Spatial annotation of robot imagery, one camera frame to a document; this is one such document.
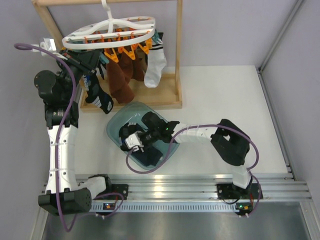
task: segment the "white sock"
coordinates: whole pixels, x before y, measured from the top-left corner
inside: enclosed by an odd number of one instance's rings
[[[162,71],[167,65],[162,41],[152,41],[152,49],[148,54],[148,66],[144,75],[144,85],[148,88],[156,88],[159,85]]]

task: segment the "white table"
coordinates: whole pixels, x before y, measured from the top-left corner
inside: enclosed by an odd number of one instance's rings
[[[253,173],[287,173],[268,106],[254,66],[181,67],[183,108],[159,110],[168,121],[185,124],[217,124],[229,119],[257,145],[259,164]],[[76,174],[135,174],[125,163],[122,152],[106,133],[114,112],[82,113],[75,146]],[[246,163],[252,165],[255,152],[250,148]],[[133,161],[131,166],[142,170]],[[174,155],[152,174],[230,174],[210,142],[180,144]]]

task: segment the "hanger hook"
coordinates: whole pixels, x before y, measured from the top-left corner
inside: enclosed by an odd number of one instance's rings
[[[106,10],[106,13],[108,14],[109,20],[113,19],[112,14],[111,14],[111,8],[107,4],[107,0],[101,0],[102,6],[104,10]]]

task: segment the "wooden frame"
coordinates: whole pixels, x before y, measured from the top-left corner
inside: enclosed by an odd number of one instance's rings
[[[155,2],[168,0],[107,0],[108,3],[128,3],[128,2]],[[147,88],[143,82],[135,80],[130,81],[129,85],[135,94],[133,101],[145,103],[154,109],[180,109],[182,108],[182,92],[180,83],[180,54],[181,54],[181,40],[182,40],[182,9],[183,0],[177,1],[176,7],[176,49],[175,49],[175,73],[165,73],[162,75],[160,84],[156,88]],[[63,36],[50,14],[49,6],[61,5],[83,5],[83,4],[101,4],[101,0],[32,0],[33,6],[44,25],[48,29],[51,36],[54,38],[57,48],[63,47]],[[108,84],[105,80],[99,79],[100,85],[104,91],[109,92]],[[83,91],[80,108],[83,112],[100,112],[101,109],[93,104],[85,102],[86,92]],[[117,111],[122,108],[124,104],[118,104],[114,100],[113,110]]]

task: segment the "metal floor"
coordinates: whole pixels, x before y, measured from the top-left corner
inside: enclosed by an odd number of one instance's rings
[[[298,202],[262,202],[250,218],[234,213],[118,213],[85,216],[70,233],[49,217],[42,240],[309,240]]]

